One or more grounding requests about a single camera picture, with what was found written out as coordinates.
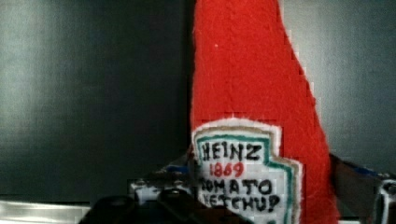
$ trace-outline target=dark gray wall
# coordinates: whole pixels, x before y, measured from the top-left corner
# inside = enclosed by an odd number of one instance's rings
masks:
[[[184,2],[0,1],[3,199],[125,194],[185,151]]]
[[[192,1],[0,0],[0,194],[89,202],[188,144]],[[285,0],[332,152],[392,171],[392,0]]]

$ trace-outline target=red knitted fabric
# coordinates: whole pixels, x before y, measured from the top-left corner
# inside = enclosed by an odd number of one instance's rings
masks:
[[[198,0],[191,128],[241,118],[281,127],[303,169],[300,223],[337,223],[329,150],[276,0]]]

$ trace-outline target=white felt label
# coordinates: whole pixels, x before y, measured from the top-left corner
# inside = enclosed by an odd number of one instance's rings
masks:
[[[302,165],[279,157],[281,130],[247,119],[222,119],[192,134],[198,199],[265,224],[299,223]]]

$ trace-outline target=green border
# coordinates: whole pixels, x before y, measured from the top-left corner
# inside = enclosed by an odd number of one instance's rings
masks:
[[[198,145],[198,152],[199,152],[199,166],[202,165],[202,155],[201,155],[201,145],[202,142],[208,141],[208,140],[212,140],[212,139],[226,139],[226,140],[237,140],[237,141],[242,141],[242,142],[261,142],[264,144],[264,165],[271,167],[271,168],[276,168],[276,169],[282,169],[284,171],[286,171],[287,175],[288,175],[288,200],[287,200],[287,209],[286,209],[286,213],[285,216],[283,218],[283,223],[286,224],[288,221],[288,216],[289,216],[289,210],[290,207],[293,204],[293,188],[292,186],[294,185],[293,183],[293,171],[292,171],[292,167],[289,167],[285,164],[282,163],[278,163],[276,161],[271,161],[270,160],[270,138],[262,138],[262,137],[246,137],[244,135],[233,135],[233,134],[216,134],[213,136],[204,136],[201,138],[197,138],[196,143]]]

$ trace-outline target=ketchup bottle costume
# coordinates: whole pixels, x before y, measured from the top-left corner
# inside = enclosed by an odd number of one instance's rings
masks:
[[[252,223],[335,224],[329,148],[276,0],[197,0],[198,199]]]

